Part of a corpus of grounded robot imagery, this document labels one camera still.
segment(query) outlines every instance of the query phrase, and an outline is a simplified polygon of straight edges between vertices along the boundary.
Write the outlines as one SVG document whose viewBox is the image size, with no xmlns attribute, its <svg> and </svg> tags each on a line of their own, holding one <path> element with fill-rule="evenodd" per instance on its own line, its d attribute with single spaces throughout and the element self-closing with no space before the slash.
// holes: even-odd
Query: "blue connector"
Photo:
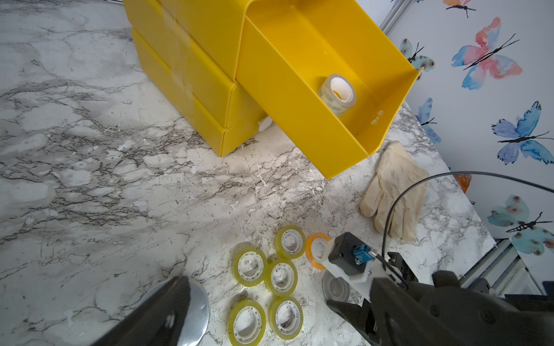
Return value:
<svg viewBox="0 0 554 346">
<path fill-rule="evenodd" d="M 375 260 L 375 257 L 371 255 L 371 247 L 367 244 L 355 247 L 353 255 L 356 258 L 356 264 L 358 265 Z"/>
</svg>

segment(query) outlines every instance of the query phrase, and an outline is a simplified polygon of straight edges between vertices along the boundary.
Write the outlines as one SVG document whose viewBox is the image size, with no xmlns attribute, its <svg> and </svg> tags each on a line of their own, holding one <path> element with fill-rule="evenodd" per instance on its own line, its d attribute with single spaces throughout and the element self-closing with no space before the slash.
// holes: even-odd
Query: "white plastic piece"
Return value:
<svg viewBox="0 0 554 346">
<path fill-rule="evenodd" d="M 277 264 L 271 271 L 271 284 L 279 292 L 286 292 L 294 285 L 294 271 L 286 263 Z"/>
<path fill-rule="evenodd" d="M 264 273 L 264 260 L 254 251 L 248 251 L 239 259 L 239 275 L 246 281 L 255 281 Z"/>
<path fill-rule="evenodd" d="M 261 132 L 261 131 L 265 130 L 272 123 L 273 123 L 273 119 L 271 119 L 270 116 L 267 116 L 267 117 L 263 118 L 262 120 L 258 121 L 258 125 L 259 125 L 258 131 Z"/>
<path fill-rule="evenodd" d="M 304 240 L 302 239 L 300 232 L 291 228 L 287 229 L 281 236 L 281 245 L 283 246 L 283 250 L 287 253 L 296 255 L 300 250 L 302 250 Z"/>
<path fill-rule="evenodd" d="M 235 339 L 243 345 L 256 340 L 261 331 L 261 315 L 252 306 L 242 308 L 233 322 Z"/>
<path fill-rule="evenodd" d="M 277 308 L 275 321 L 281 333 L 292 335 L 300 328 L 300 309 L 293 301 L 284 301 Z"/>
<path fill-rule="evenodd" d="M 325 269 L 329 270 L 331 274 L 333 274 L 334 277 L 342 277 L 346 282 L 352 286 L 358 293 L 366 300 L 371 302 L 370 299 L 370 291 L 371 291 L 371 283 L 373 282 L 373 279 L 376 277 L 386 277 L 388 279 L 391 279 L 389 277 L 389 274 L 392 274 L 389 270 L 385 271 L 383 269 L 383 264 L 379 262 L 378 260 L 374 260 L 371 262 L 366 263 L 366 268 L 363 273 L 356 274 L 356 275 L 347 275 L 344 270 L 342 270 L 339 266 L 334 265 L 329 261 L 329 253 L 331 253 L 331 250 L 335 247 L 335 238 L 331 239 L 327 243 L 327 247 L 325 248 L 325 251 L 323 252 L 323 258 L 321 260 L 321 264 L 325 267 Z"/>
</svg>

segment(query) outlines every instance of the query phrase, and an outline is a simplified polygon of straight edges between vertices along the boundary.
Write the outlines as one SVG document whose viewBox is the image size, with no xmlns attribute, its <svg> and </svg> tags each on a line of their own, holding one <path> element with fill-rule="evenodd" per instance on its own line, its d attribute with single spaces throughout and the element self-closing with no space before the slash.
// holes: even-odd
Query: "orange tape roll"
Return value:
<svg viewBox="0 0 554 346">
<path fill-rule="evenodd" d="M 306 257 L 312 267 L 321 270 L 325 269 L 321 264 L 321 256 L 329 241 L 331 241 L 331 238 L 323 233 L 316 233 L 308 238 L 306 242 Z"/>
</svg>

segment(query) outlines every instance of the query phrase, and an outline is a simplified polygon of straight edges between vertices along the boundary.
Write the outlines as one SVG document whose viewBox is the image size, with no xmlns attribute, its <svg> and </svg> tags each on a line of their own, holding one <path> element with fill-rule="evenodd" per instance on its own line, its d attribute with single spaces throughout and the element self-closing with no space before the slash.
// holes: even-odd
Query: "wall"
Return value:
<svg viewBox="0 0 554 346">
<path fill-rule="evenodd" d="M 391 11 L 394 2 L 390 0 L 356 0 L 364 11 L 373 19 L 377 26 L 381 25 L 388 13 Z"/>
<path fill-rule="evenodd" d="M 498 142 L 510 138 L 495 135 L 491 128 L 499 119 L 506 119 L 517 126 L 516 117 L 523 117 L 535 101 L 539 101 L 542 108 L 540 117 L 536 128 L 528 137 L 551 131 L 544 137 L 554 138 L 554 22 L 551 20 L 554 15 L 554 2 L 473 0 L 466 5 L 476 9 L 468 11 L 469 18 L 462 9 L 446 9 L 448 5 L 442 1 L 420 1 L 410 7 L 407 14 L 390 32 L 389 37 L 397 47 L 404 38 L 413 43 L 414 49 L 419 42 L 420 47 L 424 46 L 420 54 L 432 58 L 435 62 L 434 69 L 422 72 L 421 79 L 414 85 L 407 102 L 412 110 L 418 113 L 418 107 L 428 98 L 432 98 L 430 117 L 435 117 L 434 122 L 437 124 L 430 124 L 430 127 L 442 139 L 435 145 L 453 171 L 473 169 L 496 172 L 554 187 L 554 160 L 551 156 L 551 153 L 554 153 L 554 140 L 535 139 L 544 146 L 541 155 L 548 164 L 533 159 L 532 155 L 524 157 L 517 145 L 517 160 L 515 163 L 506 164 L 506 161 L 497 158 L 498 152 L 505 145 Z M 486 73 L 480 89 L 462 87 L 470 69 L 464 71 L 466 66 L 453 67 L 453 57 L 463 46 L 477 46 L 477 33 L 491 25 L 496 17 L 500 18 L 496 47 L 501 46 L 513 34 L 516 35 L 512 42 L 519 40 L 496 53 L 496 56 L 503 55 L 512 59 L 521 71 L 512 65 L 513 75 L 496 79 L 490 73 Z M 500 59 L 501 63 L 509 62 L 504 58 Z M 495 66 L 499 66 L 500 69 L 507 67 L 506 64 L 495 65 L 492 59 L 485 65 L 492 66 L 493 69 Z M 493 74 L 499 74 L 496 70 L 491 71 Z M 535 110 L 529 116 L 537 114 Z M 516 203 L 517 208 L 503 209 L 510 195 L 520 197 Z M 518 226 L 518 221 L 535 220 L 540 212 L 543 214 L 539 221 L 554 220 L 554 195 L 519 183 L 474 176 L 467 196 L 475 202 L 475 209 L 481 219 L 497 238 L 513 237 L 517 232 L 507 233 L 506 230 Z M 522 201 L 529 209 L 528 214 Z M 493 215 L 493 210 L 498 214 L 488 218 Z M 507 225 L 510 220 L 516 224 Z M 494 225 L 491 221 L 504 226 Z M 514 239 L 512 243 L 516 248 L 519 247 L 519 250 L 530 252 L 526 254 L 520 251 L 520 255 L 537 282 L 554 280 L 554 254 L 547 247 L 554 246 L 554 242 L 549 240 L 550 233 L 543 232 L 537 226 L 554 233 L 553 223 L 537 224 L 534 230 L 526 229 L 519 232 L 519 243 L 514 242 Z M 527 249 L 526 246 L 533 245 L 533 240 L 539 244 Z"/>
</svg>

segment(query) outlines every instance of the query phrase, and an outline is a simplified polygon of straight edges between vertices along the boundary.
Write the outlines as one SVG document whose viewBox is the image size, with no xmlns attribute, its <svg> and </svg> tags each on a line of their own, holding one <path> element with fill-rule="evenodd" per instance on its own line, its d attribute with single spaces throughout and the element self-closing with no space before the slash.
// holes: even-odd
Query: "silver lid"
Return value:
<svg viewBox="0 0 554 346">
<path fill-rule="evenodd" d="M 328 270 L 321 280 L 321 289 L 325 299 L 346 302 L 350 297 L 350 286 L 342 277 L 334 277 Z"/>
<path fill-rule="evenodd" d="M 139 304 L 144 303 L 157 290 L 162 288 L 167 281 L 160 282 L 153 289 L 146 292 Z M 179 336 L 177 346 L 195 346 L 200 343 L 208 329 L 209 322 L 209 300 L 208 294 L 202 284 L 195 279 L 188 278 L 191 287 L 191 302 L 188 305 L 187 317 L 184 319 L 183 329 Z"/>
</svg>

